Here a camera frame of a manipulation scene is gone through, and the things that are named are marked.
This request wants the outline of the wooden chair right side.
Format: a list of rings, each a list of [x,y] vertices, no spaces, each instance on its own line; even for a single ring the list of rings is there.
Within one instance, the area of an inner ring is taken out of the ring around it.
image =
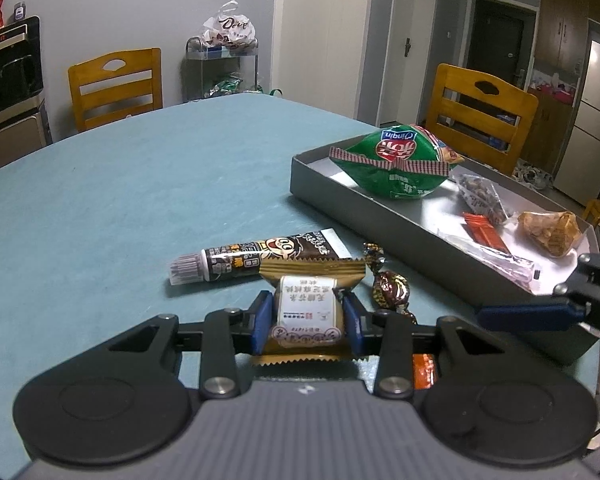
[[[539,100],[497,76],[441,63],[426,128],[450,148],[510,176]]]

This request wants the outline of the green chip bag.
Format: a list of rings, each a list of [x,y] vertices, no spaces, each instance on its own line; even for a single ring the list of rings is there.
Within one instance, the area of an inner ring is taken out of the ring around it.
[[[434,192],[464,157],[418,125],[376,130],[350,148],[329,149],[329,159],[359,188],[392,200]]]

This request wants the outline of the black coffee machine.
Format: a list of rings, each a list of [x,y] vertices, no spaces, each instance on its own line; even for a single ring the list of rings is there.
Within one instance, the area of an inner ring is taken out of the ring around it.
[[[0,28],[0,113],[42,91],[41,21],[33,15]]]

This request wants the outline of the white Dove plastic bag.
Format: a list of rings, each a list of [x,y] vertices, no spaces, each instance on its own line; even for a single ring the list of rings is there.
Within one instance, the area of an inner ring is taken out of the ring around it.
[[[207,48],[227,48],[230,51],[251,51],[259,45],[253,22],[239,13],[237,0],[224,3],[202,24],[201,44]]]

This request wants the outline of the clear bag of pistachios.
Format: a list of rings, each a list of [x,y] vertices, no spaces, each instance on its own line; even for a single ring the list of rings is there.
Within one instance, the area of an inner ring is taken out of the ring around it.
[[[513,217],[491,180],[475,174],[454,174],[453,180],[474,214],[485,216],[494,226],[501,226]]]

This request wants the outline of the wooden chair behind table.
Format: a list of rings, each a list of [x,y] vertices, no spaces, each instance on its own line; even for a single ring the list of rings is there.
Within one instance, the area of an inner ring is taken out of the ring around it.
[[[163,108],[160,48],[114,51],[68,68],[76,130]]]

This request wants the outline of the brown foil candy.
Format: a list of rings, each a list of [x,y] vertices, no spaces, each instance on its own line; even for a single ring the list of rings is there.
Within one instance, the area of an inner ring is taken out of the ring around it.
[[[413,324],[417,318],[408,307],[411,286],[405,276],[385,268],[384,250],[375,243],[363,244],[363,258],[373,274],[372,298],[379,309],[390,310],[407,316]]]

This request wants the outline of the gold pastry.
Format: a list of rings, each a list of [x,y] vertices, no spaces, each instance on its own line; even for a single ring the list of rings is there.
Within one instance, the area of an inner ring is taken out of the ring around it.
[[[266,259],[260,275],[274,288],[272,322],[257,366],[352,358],[339,295],[365,276],[360,259]]]

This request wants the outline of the grey metal tray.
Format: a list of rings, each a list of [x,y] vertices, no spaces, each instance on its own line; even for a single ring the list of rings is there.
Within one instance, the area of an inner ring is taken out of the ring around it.
[[[291,194],[475,307],[548,295],[568,278],[581,254],[598,251],[594,228],[584,220],[578,222],[580,240],[559,259],[544,255],[509,222],[501,232],[506,246],[534,264],[531,285],[522,286],[468,252],[474,241],[454,182],[445,181],[417,200],[388,200],[359,188],[328,155],[328,146],[321,146],[291,159]]]

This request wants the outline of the beige cabinet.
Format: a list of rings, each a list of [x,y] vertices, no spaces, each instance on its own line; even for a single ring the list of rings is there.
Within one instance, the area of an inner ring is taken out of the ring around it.
[[[0,111],[0,169],[52,143],[43,93]]]

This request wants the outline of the brown chocolate stick pack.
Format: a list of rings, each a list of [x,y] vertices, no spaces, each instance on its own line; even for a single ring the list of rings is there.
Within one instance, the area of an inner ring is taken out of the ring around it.
[[[221,245],[176,258],[169,282],[183,286],[250,278],[266,259],[350,259],[349,249],[334,229],[274,236],[266,240]]]

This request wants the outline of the metal shelf cart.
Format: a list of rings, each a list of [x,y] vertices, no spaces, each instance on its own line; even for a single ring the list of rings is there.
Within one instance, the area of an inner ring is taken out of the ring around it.
[[[181,66],[183,98],[188,101],[259,92],[259,43],[238,47],[208,46],[200,37],[185,45]]]

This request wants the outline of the clear bag brown snack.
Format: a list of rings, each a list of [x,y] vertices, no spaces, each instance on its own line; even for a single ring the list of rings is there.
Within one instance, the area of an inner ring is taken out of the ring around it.
[[[582,237],[577,217],[571,211],[523,211],[517,221],[524,235],[553,258],[565,257]]]

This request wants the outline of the orange red snack packet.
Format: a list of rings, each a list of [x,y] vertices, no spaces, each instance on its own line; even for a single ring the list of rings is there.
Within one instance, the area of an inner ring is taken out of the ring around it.
[[[413,359],[414,389],[429,389],[437,381],[437,364],[429,353],[414,354]]]

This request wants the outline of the white refrigerator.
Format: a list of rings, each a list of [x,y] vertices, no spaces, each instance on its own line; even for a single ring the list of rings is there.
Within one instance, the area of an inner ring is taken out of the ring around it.
[[[581,205],[600,197],[600,42],[595,40],[554,188]]]

